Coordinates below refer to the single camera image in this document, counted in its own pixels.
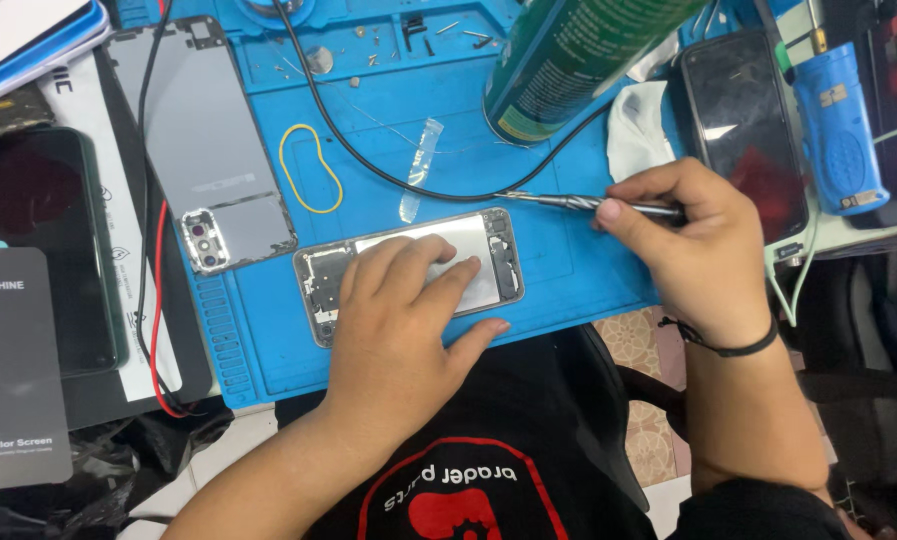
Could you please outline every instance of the red wire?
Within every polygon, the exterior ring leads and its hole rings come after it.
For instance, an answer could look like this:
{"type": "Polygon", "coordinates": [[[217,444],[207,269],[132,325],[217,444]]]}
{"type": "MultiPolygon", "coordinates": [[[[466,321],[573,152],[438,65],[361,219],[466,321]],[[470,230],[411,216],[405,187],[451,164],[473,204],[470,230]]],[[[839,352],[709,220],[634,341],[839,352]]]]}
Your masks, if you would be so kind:
{"type": "Polygon", "coordinates": [[[168,202],[161,202],[161,214],[158,215],[158,232],[155,236],[154,244],[154,322],[152,324],[152,359],[149,361],[149,367],[152,369],[152,385],[154,386],[154,397],[158,399],[163,411],[175,418],[184,418],[188,416],[186,413],[176,412],[168,406],[165,398],[161,395],[161,385],[158,384],[158,367],[155,363],[155,356],[158,351],[158,325],[161,323],[161,239],[165,232],[165,215],[168,214],[168,202]]]}

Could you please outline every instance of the screen packaging box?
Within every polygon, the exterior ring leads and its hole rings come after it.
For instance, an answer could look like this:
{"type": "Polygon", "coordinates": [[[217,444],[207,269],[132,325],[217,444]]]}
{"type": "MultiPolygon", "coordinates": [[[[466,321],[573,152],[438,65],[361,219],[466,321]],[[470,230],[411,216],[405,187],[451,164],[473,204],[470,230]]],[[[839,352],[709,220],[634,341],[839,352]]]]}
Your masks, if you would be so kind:
{"type": "Polygon", "coordinates": [[[0,488],[71,475],[48,264],[0,248],[0,488]]]}

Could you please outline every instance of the clear tape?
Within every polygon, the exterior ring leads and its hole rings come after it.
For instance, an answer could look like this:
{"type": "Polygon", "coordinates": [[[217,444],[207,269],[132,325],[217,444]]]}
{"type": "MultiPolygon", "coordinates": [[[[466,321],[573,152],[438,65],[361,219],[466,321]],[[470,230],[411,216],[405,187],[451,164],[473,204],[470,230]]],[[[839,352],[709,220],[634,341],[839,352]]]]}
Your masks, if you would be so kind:
{"type": "MultiPolygon", "coordinates": [[[[434,118],[425,120],[425,129],[421,131],[421,139],[418,140],[418,150],[415,151],[415,158],[412,159],[412,168],[408,170],[408,184],[417,188],[425,187],[425,180],[428,179],[428,171],[431,169],[432,156],[435,152],[435,145],[439,142],[444,126],[434,118]]],[[[418,215],[418,206],[421,204],[421,196],[418,193],[405,190],[401,196],[401,204],[398,205],[398,217],[405,223],[415,221],[418,215]]]]}

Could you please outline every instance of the fingernail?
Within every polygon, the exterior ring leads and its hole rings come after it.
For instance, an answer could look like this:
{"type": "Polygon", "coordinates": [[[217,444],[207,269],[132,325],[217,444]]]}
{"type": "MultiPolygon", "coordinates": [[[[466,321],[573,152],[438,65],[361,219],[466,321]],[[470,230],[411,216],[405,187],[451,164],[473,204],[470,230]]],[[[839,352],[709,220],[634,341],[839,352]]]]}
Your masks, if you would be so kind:
{"type": "Polygon", "coordinates": [[[602,201],[602,203],[598,205],[598,212],[596,213],[599,220],[608,223],[618,219],[618,215],[621,214],[622,206],[614,199],[606,199],[602,201]]]}

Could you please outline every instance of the black smartphone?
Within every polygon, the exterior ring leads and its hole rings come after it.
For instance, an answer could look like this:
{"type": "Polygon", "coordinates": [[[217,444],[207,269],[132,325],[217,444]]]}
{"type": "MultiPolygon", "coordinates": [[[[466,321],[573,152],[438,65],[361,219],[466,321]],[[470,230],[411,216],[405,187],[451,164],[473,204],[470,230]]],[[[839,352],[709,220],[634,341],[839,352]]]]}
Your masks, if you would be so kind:
{"type": "Polygon", "coordinates": [[[48,259],[63,377],[117,368],[125,339],[90,148],[68,128],[0,137],[0,240],[48,259]]]}
{"type": "Polygon", "coordinates": [[[682,127],[691,132],[695,156],[754,201],[766,244],[804,229],[804,183],[784,82],[765,33],[737,31],[697,43],[680,64],[682,103],[691,111],[682,127]]]}

